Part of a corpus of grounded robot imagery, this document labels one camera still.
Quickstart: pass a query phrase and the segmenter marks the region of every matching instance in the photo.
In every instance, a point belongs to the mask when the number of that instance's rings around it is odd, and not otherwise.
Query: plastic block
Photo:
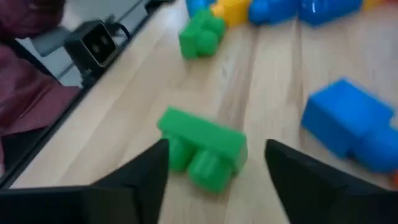
[[[388,126],[393,115],[390,106],[342,79],[309,97],[302,126],[346,157],[365,135]]]
[[[293,18],[298,0],[254,0],[249,7],[249,20],[255,25],[275,25]]]
[[[363,0],[362,9],[363,10],[371,10],[374,9],[381,4],[385,3],[386,0]]]
[[[185,3],[187,5],[188,14],[190,17],[193,17],[196,12],[202,9],[208,9],[210,4],[213,4],[215,0],[186,0]]]
[[[398,170],[395,170],[395,171],[392,173],[391,182],[392,182],[392,185],[393,185],[395,188],[398,189]]]
[[[198,11],[179,35],[180,50],[185,59],[214,55],[226,27],[209,10]]]
[[[228,27],[248,21],[248,10],[251,0],[220,0],[211,6],[215,17],[225,20]]]
[[[169,140],[172,170],[185,171],[206,190],[220,192],[248,158],[246,137],[175,108],[168,108],[157,123]]]
[[[320,26],[361,9],[362,0],[302,0],[298,9],[301,20]]]
[[[390,127],[377,129],[354,147],[355,158],[375,172],[398,169],[398,131]]]

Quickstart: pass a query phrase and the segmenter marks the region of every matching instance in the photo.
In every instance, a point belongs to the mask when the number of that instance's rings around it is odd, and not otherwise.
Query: wood grain
[[[311,92],[347,76],[398,105],[397,10],[380,9],[319,29],[297,21],[231,29],[212,58],[182,60],[184,1],[165,6],[94,87],[12,187],[89,184],[160,138],[168,105],[243,130],[248,162],[221,195],[171,174],[160,223],[288,223],[264,162],[274,138],[389,188],[386,176],[341,161],[300,129]]]

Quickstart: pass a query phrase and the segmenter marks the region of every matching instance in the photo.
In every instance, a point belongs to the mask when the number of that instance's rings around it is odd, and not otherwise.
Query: green toy block
[[[248,158],[246,136],[184,111],[168,108],[157,122],[169,140],[169,166],[206,190],[221,192]]]
[[[225,21],[214,17],[210,10],[200,10],[179,35],[185,59],[214,55],[226,30]]]

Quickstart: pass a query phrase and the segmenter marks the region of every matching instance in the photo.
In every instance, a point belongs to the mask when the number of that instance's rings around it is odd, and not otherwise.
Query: wooden table
[[[166,6],[12,187],[99,179],[156,142],[155,122],[174,105],[242,129],[249,158],[219,196],[171,174],[160,223],[288,223],[264,162],[268,138],[389,188],[386,176],[335,158],[300,129],[300,117],[308,94],[342,75],[398,105],[396,12],[360,14],[316,30],[297,21],[243,25],[228,31],[214,57],[187,62],[178,48],[184,3]]]

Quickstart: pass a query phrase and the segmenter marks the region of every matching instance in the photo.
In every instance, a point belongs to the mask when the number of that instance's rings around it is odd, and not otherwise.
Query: red fabric
[[[0,0],[0,38],[37,35],[56,26],[65,0]],[[1,137],[50,125],[77,94],[38,71],[0,44],[0,172],[4,172]]]
[[[32,37],[59,24],[65,0],[0,0],[0,37]]]

